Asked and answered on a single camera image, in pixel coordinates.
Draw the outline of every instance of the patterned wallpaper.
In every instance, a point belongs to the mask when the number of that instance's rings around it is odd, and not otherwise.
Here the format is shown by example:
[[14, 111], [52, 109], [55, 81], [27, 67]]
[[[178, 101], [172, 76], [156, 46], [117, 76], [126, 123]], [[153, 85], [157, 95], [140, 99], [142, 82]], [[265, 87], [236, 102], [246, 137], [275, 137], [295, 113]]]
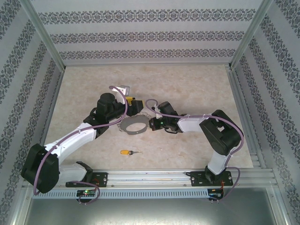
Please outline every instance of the patterned wallpaper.
[[18, 0], [0, 0], [0, 224], [9, 221], [23, 163], [44, 133], [61, 72]]
[[232, 59], [262, 0], [33, 0], [66, 65]]
[[266, 165], [300, 224], [300, 6], [277, 0], [235, 68]]

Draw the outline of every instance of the robotic arm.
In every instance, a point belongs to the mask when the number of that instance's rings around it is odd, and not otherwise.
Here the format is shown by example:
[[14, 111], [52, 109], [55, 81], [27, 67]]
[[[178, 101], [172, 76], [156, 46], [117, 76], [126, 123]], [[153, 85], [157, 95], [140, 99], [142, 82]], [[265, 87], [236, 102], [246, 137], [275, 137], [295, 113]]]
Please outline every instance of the robotic arm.
[[[129, 87], [121, 86], [117, 88], [125, 96], [129, 94]], [[127, 116], [138, 114], [143, 109], [143, 101], [135, 100], [135, 98], [130, 99], [129, 104], [127, 101], [125, 102], [119, 92], [117, 92], [116, 98], [111, 93], [102, 94], [97, 102], [97, 107], [92, 109], [89, 116], [75, 130], [46, 146], [35, 144], [31, 147], [21, 172], [22, 177], [33, 185], [44, 155], [59, 141], [63, 141], [44, 162], [38, 178], [37, 189], [41, 193], [47, 193], [55, 185], [65, 185], [66, 182], [72, 180], [90, 183], [93, 170], [85, 163], [77, 162], [73, 165], [61, 165], [61, 163], [78, 148], [98, 138], [109, 127], [83, 130], [84, 128], [108, 124], [109, 121], [119, 118], [125, 111], [125, 104], [127, 104]]]
[[[173, 109], [169, 102], [163, 102], [160, 105], [155, 105], [152, 110], [162, 114], [178, 116], [177, 112]], [[234, 124], [234, 122], [222, 110], [216, 110], [211, 115], [225, 119]], [[203, 132], [214, 149], [212, 158], [205, 167], [205, 177], [211, 184], [220, 180], [222, 174], [226, 170], [226, 162], [228, 161], [231, 152], [237, 149], [241, 142], [241, 137], [238, 131], [229, 124], [218, 119], [206, 117], [173, 118], [157, 114], [155, 118], [152, 118], [149, 121], [149, 126], [153, 131], [165, 129], [166, 132], [172, 134], [189, 131]]]

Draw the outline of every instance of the metal bracket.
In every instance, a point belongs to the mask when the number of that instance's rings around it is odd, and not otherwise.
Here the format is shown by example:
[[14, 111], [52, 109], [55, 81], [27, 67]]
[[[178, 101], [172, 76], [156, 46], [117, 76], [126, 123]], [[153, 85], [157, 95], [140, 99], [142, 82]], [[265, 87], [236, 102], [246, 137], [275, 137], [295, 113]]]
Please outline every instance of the metal bracket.
[[[107, 185], [108, 173], [106, 172], [93, 172], [91, 183], [96, 184], [99, 188], [105, 188]], [[90, 188], [91, 186], [85, 184], [77, 184], [72, 182], [66, 183], [67, 188]]]
[[232, 186], [233, 185], [233, 178], [231, 176], [230, 171], [225, 171], [223, 172], [222, 177], [211, 184], [205, 177], [205, 172], [204, 171], [191, 171], [186, 173], [187, 176], [191, 177], [191, 184], [192, 187], [204, 187], [204, 186], [221, 186], [222, 181], [224, 186]]

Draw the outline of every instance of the yellow screwdriver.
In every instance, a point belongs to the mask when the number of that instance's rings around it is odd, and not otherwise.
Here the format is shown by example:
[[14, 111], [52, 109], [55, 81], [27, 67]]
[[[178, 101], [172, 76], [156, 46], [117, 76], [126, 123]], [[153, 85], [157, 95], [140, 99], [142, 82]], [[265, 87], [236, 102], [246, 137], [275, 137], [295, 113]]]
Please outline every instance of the yellow screwdriver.
[[133, 155], [135, 153], [140, 153], [140, 152], [139, 151], [121, 150], [120, 153], [121, 153], [121, 155], [129, 155], [129, 156], [131, 156], [131, 155]]

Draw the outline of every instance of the floor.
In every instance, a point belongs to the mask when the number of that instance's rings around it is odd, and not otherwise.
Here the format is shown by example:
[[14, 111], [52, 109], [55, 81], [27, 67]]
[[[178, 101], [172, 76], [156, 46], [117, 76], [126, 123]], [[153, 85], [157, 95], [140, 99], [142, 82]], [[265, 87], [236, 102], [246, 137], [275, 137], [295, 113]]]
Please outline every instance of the floor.
[[[67, 67], [46, 143], [59, 139], [82, 123], [97, 106], [100, 95], [110, 92], [110, 85], [130, 86], [130, 96], [138, 100], [169, 101], [178, 114], [201, 115], [221, 109], [241, 128], [222, 65]], [[142, 112], [154, 117], [147, 109]], [[125, 156], [120, 154], [121, 150], [141, 154]], [[204, 168], [212, 153], [203, 133], [174, 135], [147, 128], [142, 134], [128, 135], [114, 125], [63, 163], [83, 161], [93, 169], [193, 169]], [[229, 165], [253, 167], [246, 143]]]

